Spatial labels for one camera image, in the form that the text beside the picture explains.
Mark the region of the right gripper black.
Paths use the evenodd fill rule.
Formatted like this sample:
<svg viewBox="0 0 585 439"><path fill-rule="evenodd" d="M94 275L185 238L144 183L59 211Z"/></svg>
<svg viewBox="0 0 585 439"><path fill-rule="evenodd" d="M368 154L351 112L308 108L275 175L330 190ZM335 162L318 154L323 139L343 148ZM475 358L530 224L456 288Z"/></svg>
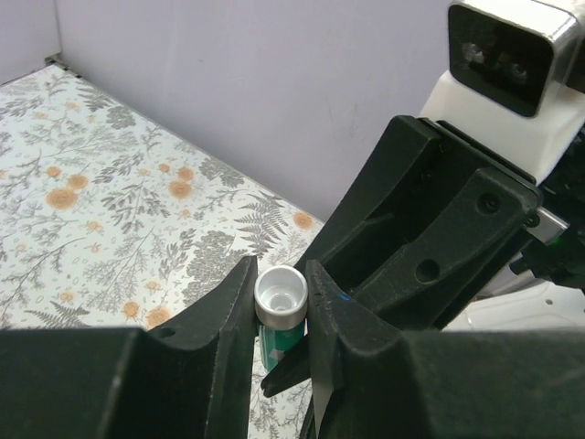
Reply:
<svg viewBox="0 0 585 439"><path fill-rule="evenodd" d="M515 274L568 288L584 286L584 131L579 130L539 186L501 169L475 171L436 223L399 251L357 290L359 304L402 331L445 327L527 243L511 263ZM263 380L272 397L310 380L308 337Z"/></svg>

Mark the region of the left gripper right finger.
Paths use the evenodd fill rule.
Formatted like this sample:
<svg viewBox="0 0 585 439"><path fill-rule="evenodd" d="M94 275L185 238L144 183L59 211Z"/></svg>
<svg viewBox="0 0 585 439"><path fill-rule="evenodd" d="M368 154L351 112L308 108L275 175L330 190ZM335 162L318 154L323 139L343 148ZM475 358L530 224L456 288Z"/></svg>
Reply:
<svg viewBox="0 0 585 439"><path fill-rule="evenodd" d="M402 331L306 266L314 438L581 438L580 330Z"/></svg>

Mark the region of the green white glue stick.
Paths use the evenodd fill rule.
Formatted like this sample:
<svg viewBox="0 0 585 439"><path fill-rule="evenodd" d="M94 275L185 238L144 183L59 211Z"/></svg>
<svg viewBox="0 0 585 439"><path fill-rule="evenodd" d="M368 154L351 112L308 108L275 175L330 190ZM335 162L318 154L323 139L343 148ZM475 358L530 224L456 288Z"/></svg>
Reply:
<svg viewBox="0 0 585 439"><path fill-rule="evenodd" d="M304 337L308 286L301 272L277 265L258 276L253 294L261 361L271 371Z"/></svg>

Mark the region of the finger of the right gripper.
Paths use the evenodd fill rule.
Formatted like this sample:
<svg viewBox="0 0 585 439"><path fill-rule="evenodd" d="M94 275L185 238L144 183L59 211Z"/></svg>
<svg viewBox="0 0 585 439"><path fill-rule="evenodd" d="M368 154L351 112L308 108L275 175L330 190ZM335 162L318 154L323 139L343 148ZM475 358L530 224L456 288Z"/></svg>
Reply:
<svg viewBox="0 0 585 439"><path fill-rule="evenodd" d="M350 293L413 244L476 170L484 149L447 123L392 118L334 213L294 265L316 260Z"/></svg>

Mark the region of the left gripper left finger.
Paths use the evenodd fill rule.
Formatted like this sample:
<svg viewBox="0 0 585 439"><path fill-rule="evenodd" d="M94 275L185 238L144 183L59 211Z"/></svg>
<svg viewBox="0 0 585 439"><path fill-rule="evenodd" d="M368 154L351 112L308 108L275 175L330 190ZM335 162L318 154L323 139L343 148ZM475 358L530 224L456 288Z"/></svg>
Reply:
<svg viewBox="0 0 585 439"><path fill-rule="evenodd" d="M257 260L152 329L1 334L4 438L244 438Z"/></svg>

